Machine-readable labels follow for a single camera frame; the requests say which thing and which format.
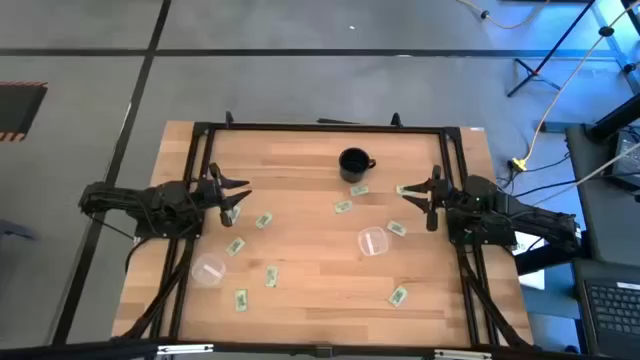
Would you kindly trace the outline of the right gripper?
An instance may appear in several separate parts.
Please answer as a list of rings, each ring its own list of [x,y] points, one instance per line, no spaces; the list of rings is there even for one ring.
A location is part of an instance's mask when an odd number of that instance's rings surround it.
[[[441,178],[442,168],[435,165],[432,169],[432,176],[425,182],[415,185],[406,185],[402,189],[404,192],[428,193],[432,191],[432,202],[427,198],[418,198],[403,195],[402,198],[418,207],[426,214],[426,229],[435,232],[438,229],[438,214],[436,208],[448,207],[452,197],[456,193],[456,188],[448,179]]]

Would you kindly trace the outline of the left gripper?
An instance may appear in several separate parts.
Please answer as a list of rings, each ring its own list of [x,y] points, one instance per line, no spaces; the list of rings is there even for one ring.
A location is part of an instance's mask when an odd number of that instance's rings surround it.
[[[239,205],[240,202],[249,196],[252,191],[246,190],[229,197],[223,198],[222,189],[235,189],[249,184],[246,180],[229,179],[222,174],[220,167],[215,163],[209,165],[209,172],[213,179],[199,179],[195,182],[196,187],[192,192],[192,200],[199,210],[210,208],[220,208],[220,219],[225,227],[231,227],[226,211]]]

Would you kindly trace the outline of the square clear plastic container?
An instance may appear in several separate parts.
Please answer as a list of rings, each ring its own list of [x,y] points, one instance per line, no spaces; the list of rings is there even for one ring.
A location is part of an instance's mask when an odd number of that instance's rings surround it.
[[[389,250],[387,233],[380,227],[369,227],[360,231],[357,241],[365,256],[378,256]]]

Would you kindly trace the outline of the round clear plastic container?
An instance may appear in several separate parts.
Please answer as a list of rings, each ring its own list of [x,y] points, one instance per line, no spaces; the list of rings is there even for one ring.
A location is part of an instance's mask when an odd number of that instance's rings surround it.
[[[199,256],[191,267],[191,277],[202,287],[219,285],[226,275],[227,267],[216,254],[206,253]]]

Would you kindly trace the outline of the black mug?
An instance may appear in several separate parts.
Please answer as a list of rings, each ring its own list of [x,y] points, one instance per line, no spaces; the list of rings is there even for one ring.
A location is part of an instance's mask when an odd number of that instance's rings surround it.
[[[340,154],[338,164],[340,177],[348,183],[357,183],[369,169],[377,165],[377,161],[363,149],[352,147]]]

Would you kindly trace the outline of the white paper sheet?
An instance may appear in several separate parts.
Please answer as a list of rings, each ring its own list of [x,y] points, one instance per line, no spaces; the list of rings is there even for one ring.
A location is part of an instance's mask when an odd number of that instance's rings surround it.
[[[534,235],[516,232],[516,245],[512,248],[512,255],[521,255],[530,250],[542,247],[545,241]],[[537,290],[545,290],[545,275],[543,270],[537,270],[532,273],[519,276],[521,285]]]

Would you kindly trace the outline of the black crossbeam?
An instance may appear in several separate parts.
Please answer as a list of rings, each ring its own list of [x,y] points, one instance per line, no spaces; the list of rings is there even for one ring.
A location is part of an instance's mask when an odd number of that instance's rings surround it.
[[[181,342],[169,338],[114,339],[101,342],[0,349],[0,360],[132,360],[135,358],[156,357],[158,346],[179,344],[213,344],[214,351],[208,353],[308,355],[318,359],[330,359],[337,356],[399,356],[420,357],[424,360],[433,360],[435,349],[453,349],[491,353],[493,360],[609,360],[607,358],[600,359],[598,357],[575,353],[547,352],[535,348],[518,349],[485,345],[462,349],[335,345],[264,345],[225,342]]]

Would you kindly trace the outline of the grey side desk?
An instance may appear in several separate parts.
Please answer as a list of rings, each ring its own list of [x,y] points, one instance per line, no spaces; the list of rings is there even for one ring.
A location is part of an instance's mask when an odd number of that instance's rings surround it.
[[[596,171],[610,159],[608,147],[591,142],[581,126],[566,131],[592,256],[600,261],[640,267],[640,203]]]

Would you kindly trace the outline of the black tripod stand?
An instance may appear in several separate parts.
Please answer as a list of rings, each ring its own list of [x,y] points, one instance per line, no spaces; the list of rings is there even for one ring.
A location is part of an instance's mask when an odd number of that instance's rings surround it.
[[[546,77],[541,75],[541,70],[547,64],[547,62],[551,59],[551,57],[556,53],[558,48],[563,44],[565,39],[571,34],[576,25],[582,20],[582,18],[586,15],[586,13],[592,8],[595,4],[596,0],[585,0],[586,5],[581,10],[581,12],[577,15],[577,17],[573,20],[573,22],[569,25],[569,27],[564,31],[564,33],[560,36],[560,38],[556,41],[554,46],[545,54],[540,63],[532,68],[529,64],[527,64],[524,60],[520,58],[514,59],[514,64],[517,67],[520,67],[526,71],[526,76],[522,79],[517,85],[515,85],[507,94],[508,98],[513,97],[517,92],[519,92],[523,87],[532,82],[542,82],[546,85],[549,85],[551,88],[560,92],[561,86],[553,82],[552,80],[547,79]]]

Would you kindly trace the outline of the black beam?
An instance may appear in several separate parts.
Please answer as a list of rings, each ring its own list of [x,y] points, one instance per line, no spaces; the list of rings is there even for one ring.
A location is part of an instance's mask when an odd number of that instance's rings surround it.
[[[640,119],[640,94],[634,95],[595,125],[586,126],[584,132],[592,142],[604,142],[638,119]]]

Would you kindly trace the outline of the dark electronic device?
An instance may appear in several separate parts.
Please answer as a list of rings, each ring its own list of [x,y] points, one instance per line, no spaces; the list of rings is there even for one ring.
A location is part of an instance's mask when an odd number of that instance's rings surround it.
[[[612,167],[616,179],[632,191],[640,190],[640,133],[633,128],[622,129],[615,143],[614,156],[625,153]]]

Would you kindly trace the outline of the black laptop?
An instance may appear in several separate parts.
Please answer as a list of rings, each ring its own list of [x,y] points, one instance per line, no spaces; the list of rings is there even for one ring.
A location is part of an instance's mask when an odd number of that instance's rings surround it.
[[[585,290],[598,352],[640,357],[640,284],[586,281]]]

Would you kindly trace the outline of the grey chair base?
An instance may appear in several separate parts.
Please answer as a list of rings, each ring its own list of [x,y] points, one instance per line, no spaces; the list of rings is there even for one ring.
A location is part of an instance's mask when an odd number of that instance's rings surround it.
[[[30,228],[0,219],[0,239],[4,236],[18,236],[21,238],[36,240],[37,235]]]

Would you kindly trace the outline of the grey metal stand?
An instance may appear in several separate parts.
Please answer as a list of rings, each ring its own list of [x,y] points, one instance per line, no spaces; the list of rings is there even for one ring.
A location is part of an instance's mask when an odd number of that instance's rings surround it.
[[[640,93],[640,5],[624,12],[635,0],[596,0],[592,7],[599,27],[611,26],[614,33],[605,38],[620,68],[621,77],[633,95]]]

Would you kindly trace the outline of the silver metal bracket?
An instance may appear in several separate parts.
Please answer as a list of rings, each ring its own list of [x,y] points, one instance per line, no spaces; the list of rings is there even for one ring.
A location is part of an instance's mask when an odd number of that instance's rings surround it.
[[[433,360],[493,360],[491,353],[453,350],[453,349],[435,349]]]
[[[157,347],[157,356],[171,356],[181,354],[199,354],[214,351],[213,344],[179,344],[161,345]]]

